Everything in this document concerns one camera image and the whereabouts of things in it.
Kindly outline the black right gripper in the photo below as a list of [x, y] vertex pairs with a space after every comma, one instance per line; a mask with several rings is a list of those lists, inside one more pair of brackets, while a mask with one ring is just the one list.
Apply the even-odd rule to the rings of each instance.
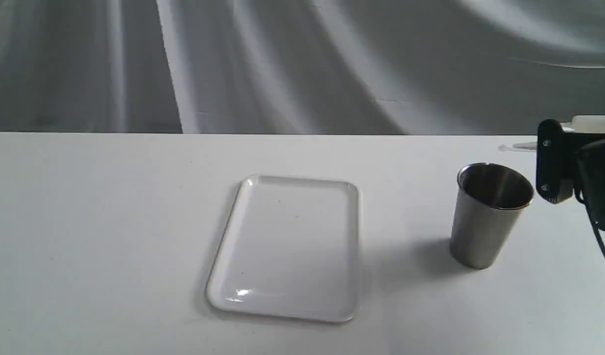
[[605, 232], [605, 133], [575, 134], [555, 120], [542, 121], [537, 128], [536, 190], [553, 205], [575, 191], [593, 227]]

